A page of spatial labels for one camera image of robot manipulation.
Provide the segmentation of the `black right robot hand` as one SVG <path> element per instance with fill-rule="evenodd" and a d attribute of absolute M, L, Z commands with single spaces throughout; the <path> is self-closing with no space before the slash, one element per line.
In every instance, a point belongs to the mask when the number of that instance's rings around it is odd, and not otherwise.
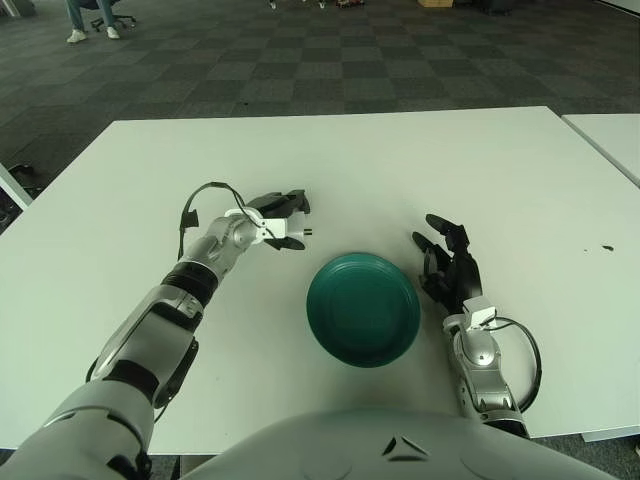
<path fill-rule="evenodd" d="M 462 313 L 464 301 L 483 295 L 478 264 L 468 251 L 466 230 L 435 214 L 427 214 L 425 221 L 444 237 L 447 249 L 417 231 L 412 233 L 412 240 L 424 255 L 419 284 L 448 314 Z"/>

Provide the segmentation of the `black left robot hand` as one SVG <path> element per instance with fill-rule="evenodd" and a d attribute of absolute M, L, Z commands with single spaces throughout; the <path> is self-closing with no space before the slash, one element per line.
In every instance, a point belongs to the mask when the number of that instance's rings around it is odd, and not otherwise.
<path fill-rule="evenodd" d="M 246 207 L 259 213 L 257 223 L 263 242 L 276 250 L 306 248 L 304 237 L 312 230 L 305 227 L 311 206 L 304 190 L 270 192 L 251 200 Z"/>

